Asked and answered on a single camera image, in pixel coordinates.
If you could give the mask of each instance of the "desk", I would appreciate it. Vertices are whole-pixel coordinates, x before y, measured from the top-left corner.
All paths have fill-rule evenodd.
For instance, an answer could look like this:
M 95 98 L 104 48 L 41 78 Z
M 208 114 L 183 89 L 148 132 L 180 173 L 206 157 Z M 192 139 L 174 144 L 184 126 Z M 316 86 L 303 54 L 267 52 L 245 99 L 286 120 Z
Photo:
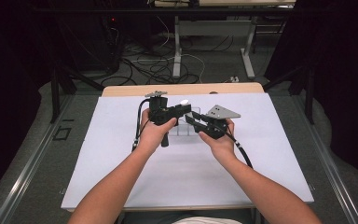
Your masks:
M 234 111 L 242 114 L 234 120 L 236 136 L 257 172 L 284 185 L 304 202 L 313 202 L 273 104 L 259 84 L 157 85 L 105 89 L 62 201 L 63 209 L 75 209 L 85 194 L 131 153 L 138 104 L 151 91 L 167 91 L 168 105 L 177 105 L 185 97 L 202 113 L 215 104 L 236 105 Z M 169 140 L 168 147 L 158 148 L 150 158 L 123 211 L 254 206 L 196 134 L 175 136 L 170 132 Z M 244 161 L 238 150 L 236 153 Z
M 156 7 L 187 7 L 188 3 L 155 1 Z M 260 7 L 292 5 L 295 0 L 200 0 L 200 7 Z M 248 78 L 255 78 L 255 72 L 249 58 L 249 51 L 255 35 L 257 17 L 250 21 L 180 21 L 175 16 L 175 59 L 173 65 L 174 77 L 180 76 L 182 49 L 181 35 L 236 35 L 245 37 L 245 48 L 241 49 L 243 65 Z

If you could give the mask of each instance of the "forearm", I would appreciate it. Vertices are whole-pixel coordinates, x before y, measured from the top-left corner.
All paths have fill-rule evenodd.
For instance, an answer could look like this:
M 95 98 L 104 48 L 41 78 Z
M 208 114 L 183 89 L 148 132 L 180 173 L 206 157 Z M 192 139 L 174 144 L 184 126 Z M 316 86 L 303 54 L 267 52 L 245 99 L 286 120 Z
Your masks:
M 137 148 L 77 206 L 69 223 L 112 223 L 119 215 L 151 154 Z
M 264 177 L 241 161 L 223 164 L 270 223 L 320 223 L 293 192 Z

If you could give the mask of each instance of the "white paper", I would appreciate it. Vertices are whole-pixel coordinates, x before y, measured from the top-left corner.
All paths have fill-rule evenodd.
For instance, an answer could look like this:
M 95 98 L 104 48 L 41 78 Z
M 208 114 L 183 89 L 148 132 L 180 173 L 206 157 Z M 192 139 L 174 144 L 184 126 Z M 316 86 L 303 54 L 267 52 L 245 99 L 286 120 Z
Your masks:
M 313 202 L 275 108 L 266 93 L 170 95 L 168 105 L 187 99 L 205 114 L 221 105 L 234 119 L 235 137 L 254 169 L 290 189 L 304 202 Z M 80 150 L 62 208 L 74 209 L 86 193 L 130 153 L 137 110 L 144 97 L 101 97 Z M 171 130 L 170 145 L 159 147 L 146 164 L 125 208 L 236 206 L 252 202 L 213 157 L 194 131 Z M 236 149 L 237 157 L 244 161 Z

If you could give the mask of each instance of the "person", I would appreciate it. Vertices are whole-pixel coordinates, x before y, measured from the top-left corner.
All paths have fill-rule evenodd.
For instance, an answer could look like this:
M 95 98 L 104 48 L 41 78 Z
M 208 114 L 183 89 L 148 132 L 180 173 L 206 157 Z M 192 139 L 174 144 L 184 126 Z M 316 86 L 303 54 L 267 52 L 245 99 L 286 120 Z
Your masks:
M 170 119 L 157 126 L 148 122 L 148 112 L 149 109 L 146 109 L 142 113 L 141 125 L 144 129 L 137 148 L 86 194 L 68 223 L 113 223 L 117 219 L 148 159 L 158 148 L 164 134 L 176 123 L 176 119 Z M 230 119 L 227 123 L 234 134 L 234 123 Z M 293 192 L 238 160 L 230 138 L 223 136 L 215 140 L 203 132 L 199 136 L 269 223 L 321 223 Z M 227 218 L 219 221 L 210 219 L 210 222 L 202 217 L 184 218 L 175 223 L 239 223 Z

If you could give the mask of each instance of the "hand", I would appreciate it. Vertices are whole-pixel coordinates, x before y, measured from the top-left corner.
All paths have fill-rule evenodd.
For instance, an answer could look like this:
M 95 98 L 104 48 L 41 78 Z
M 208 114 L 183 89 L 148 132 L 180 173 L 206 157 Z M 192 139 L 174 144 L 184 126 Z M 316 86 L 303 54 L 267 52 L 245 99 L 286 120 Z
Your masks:
M 161 143 L 164 134 L 176 124 L 176 118 L 172 118 L 165 124 L 158 126 L 149 120 L 149 111 L 150 109 L 147 108 L 142 112 L 141 130 L 143 130 L 137 148 L 146 149 L 152 154 Z
M 227 119 L 229 133 L 234 135 L 234 122 L 231 119 Z M 208 134 L 200 132 L 200 138 L 211 148 L 214 157 L 223 166 L 232 160 L 237 160 L 234 153 L 234 142 L 224 135 L 218 139 L 213 139 Z

